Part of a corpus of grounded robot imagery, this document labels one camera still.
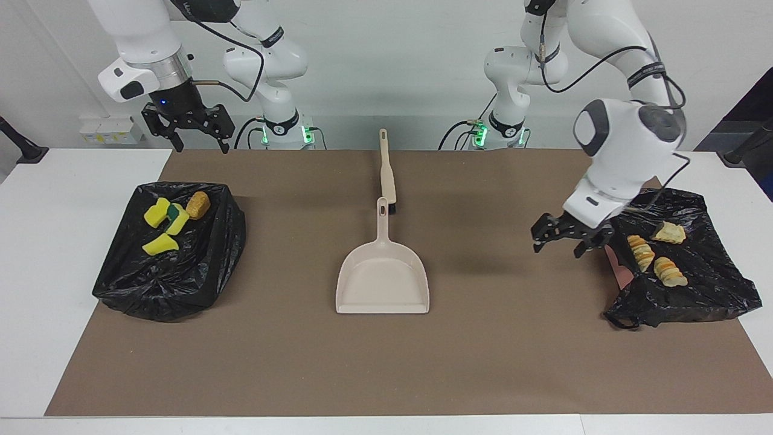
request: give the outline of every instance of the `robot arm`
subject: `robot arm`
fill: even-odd
[[[153,135],[172,141],[182,151],[177,128],[198,129],[215,137],[223,152],[229,149],[234,126],[226,109],[207,108],[196,86],[219,84],[194,81],[182,44],[172,31],[163,0],[88,0],[100,24],[113,37],[120,58],[99,75],[104,90],[122,102],[149,94],[152,103],[142,111]],[[231,22],[256,38],[264,60],[249,50],[229,49],[224,63],[235,80],[252,88],[260,71],[257,96],[264,119],[277,142],[299,141],[306,135],[289,90],[276,80],[300,77],[308,65],[306,54],[284,38],[268,0],[171,0],[190,21]]]
[[[609,219],[628,206],[682,142],[684,117],[675,110],[666,69],[630,0],[526,0],[525,4],[521,37],[526,48],[509,48],[528,53],[518,61],[499,55],[508,49],[499,53],[494,50],[487,57],[487,74],[496,59],[511,71],[521,71],[515,79],[512,75],[501,76],[515,84],[555,83],[566,72],[557,42],[566,23],[578,48],[605,59],[628,78],[633,97],[632,101],[592,101],[577,116],[574,136],[592,158],[591,167],[564,203],[564,214],[558,218],[545,214],[532,227],[535,252],[549,241],[576,238],[581,240],[575,249],[579,257],[606,244],[612,235]],[[544,68],[544,77],[539,68]],[[505,89],[502,80],[495,81],[495,85],[500,93]],[[502,136],[502,142],[507,143],[508,136],[515,136],[523,123],[522,118],[519,120],[523,111],[502,108],[517,105],[523,98],[516,93],[513,104],[507,101],[507,93],[500,95],[506,100],[498,101],[489,122],[500,133],[504,129],[497,128],[497,123],[511,125],[511,130],[505,132],[510,135],[494,132],[489,138]]]
[[[99,74],[107,94],[119,102],[149,94],[152,102],[142,117],[151,134],[167,138],[178,152],[183,148],[178,128],[211,135],[228,152],[233,122],[221,104],[204,106],[162,0],[88,1],[120,55]],[[220,2],[229,3],[236,8],[232,0]]]
[[[242,47],[228,49],[223,57],[226,72],[246,87],[252,87],[261,65],[264,74],[257,86],[257,99],[266,123],[264,141],[272,149],[302,149],[308,144],[304,116],[295,106],[288,87],[280,80],[306,74],[308,56],[284,36],[268,0],[243,0],[232,23],[239,31],[254,38],[263,59]]]

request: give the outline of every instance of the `yellow sponge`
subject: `yellow sponge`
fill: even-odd
[[[166,198],[159,198],[155,202],[154,206],[151,206],[148,211],[145,212],[145,222],[153,228],[158,226],[166,220],[166,211],[169,209],[169,200]]]
[[[158,255],[162,252],[177,251],[179,249],[180,247],[175,239],[169,237],[166,233],[159,235],[154,241],[142,246],[142,250],[148,255]]]
[[[167,209],[166,214],[169,216],[169,221],[171,222],[166,228],[166,231],[164,231],[168,235],[180,234],[182,227],[185,226],[188,219],[190,219],[190,215],[180,204],[172,203]]]

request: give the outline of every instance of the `sponge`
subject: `sponge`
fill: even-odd
[[[209,210],[209,197],[202,191],[196,192],[186,205],[186,211],[191,215],[191,220],[198,221]]]
[[[185,226],[188,219],[190,219],[190,215],[180,204],[172,203],[172,205],[167,208],[166,215],[169,216],[169,222],[171,222],[166,228],[166,231],[164,231],[168,235],[180,234],[182,227]]]
[[[159,198],[155,202],[154,206],[151,206],[148,211],[145,212],[145,222],[153,228],[158,226],[166,220],[166,212],[169,209],[169,200],[166,198]]]
[[[148,255],[158,255],[162,252],[177,251],[179,249],[180,247],[175,239],[169,237],[166,233],[159,235],[154,241],[142,246],[142,250]]]

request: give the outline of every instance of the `black stand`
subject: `black stand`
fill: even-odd
[[[773,139],[773,118],[768,119],[749,139],[746,139],[738,148],[733,151],[721,153],[719,157],[725,166],[730,168],[744,168],[744,156],[747,152],[763,146],[766,142]]]
[[[17,132],[2,116],[0,116],[0,132],[5,133],[11,142],[22,151],[22,156],[17,163],[38,163],[48,152],[48,147],[37,146],[33,141]]]

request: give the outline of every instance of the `croissant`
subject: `croissant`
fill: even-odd
[[[628,246],[633,251],[633,256],[636,259],[639,270],[642,272],[649,269],[649,265],[652,264],[652,260],[655,259],[655,253],[645,239],[638,235],[628,236]]]
[[[676,263],[666,257],[655,260],[655,275],[666,287],[686,286],[687,278],[676,267]]]

